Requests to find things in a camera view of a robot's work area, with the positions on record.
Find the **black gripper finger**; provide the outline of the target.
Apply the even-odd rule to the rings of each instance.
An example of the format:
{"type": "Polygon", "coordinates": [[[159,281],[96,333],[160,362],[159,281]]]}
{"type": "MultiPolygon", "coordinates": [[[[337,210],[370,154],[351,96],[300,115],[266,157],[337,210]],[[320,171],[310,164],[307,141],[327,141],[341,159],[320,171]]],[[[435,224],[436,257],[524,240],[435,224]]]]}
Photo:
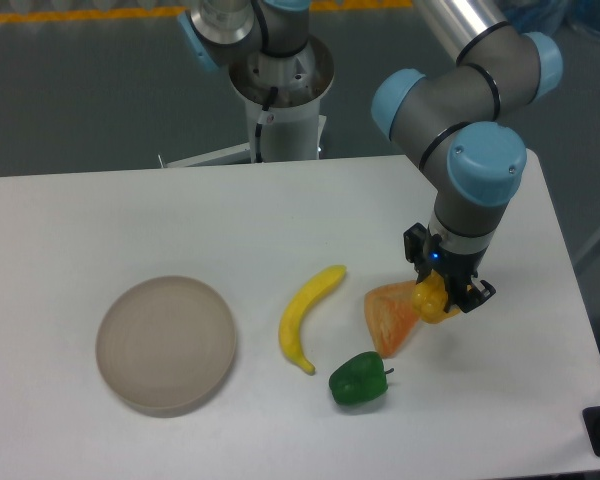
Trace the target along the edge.
{"type": "Polygon", "coordinates": [[[494,295],[495,287],[486,280],[480,280],[478,285],[469,282],[459,290],[455,298],[455,305],[463,313],[469,313],[482,306],[494,295]]]}
{"type": "Polygon", "coordinates": [[[429,273],[429,265],[424,255],[426,232],[421,223],[415,223],[403,234],[405,258],[418,274],[429,273]]]}

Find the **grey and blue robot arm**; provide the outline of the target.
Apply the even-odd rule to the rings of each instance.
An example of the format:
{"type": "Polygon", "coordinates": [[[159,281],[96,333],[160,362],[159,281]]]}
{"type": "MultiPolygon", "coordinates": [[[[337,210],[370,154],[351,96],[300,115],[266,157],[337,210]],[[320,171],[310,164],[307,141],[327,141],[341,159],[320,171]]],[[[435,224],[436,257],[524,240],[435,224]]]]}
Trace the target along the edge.
{"type": "MultiPolygon", "coordinates": [[[[445,311],[470,312],[494,295],[478,268],[526,165],[523,141],[498,118],[555,89],[556,43],[519,33],[491,1],[419,1],[416,9],[455,66],[429,79],[390,75],[371,115],[436,189],[427,225],[404,234],[419,282],[442,280],[445,311]]],[[[309,31],[305,1],[195,1],[179,25],[206,69],[227,67],[245,105],[251,160],[312,160],[334,64],[309,31]]]]}

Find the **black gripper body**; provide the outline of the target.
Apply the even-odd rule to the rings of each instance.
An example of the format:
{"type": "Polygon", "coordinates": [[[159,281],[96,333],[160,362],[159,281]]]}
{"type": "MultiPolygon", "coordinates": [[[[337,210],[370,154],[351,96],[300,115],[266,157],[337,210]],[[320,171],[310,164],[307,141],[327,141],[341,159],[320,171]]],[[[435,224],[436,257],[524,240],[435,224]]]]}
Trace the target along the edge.
{"type": "Polygon", "coordinates": [[[459,254],[443,249],[440,245],[421,243],[413,247],[413,264],[417,272],[417,283],[429,278],[433,272],[443,278],[450,296],[464,293],[474,287],[478,267],[486,250],[459,254]]]}

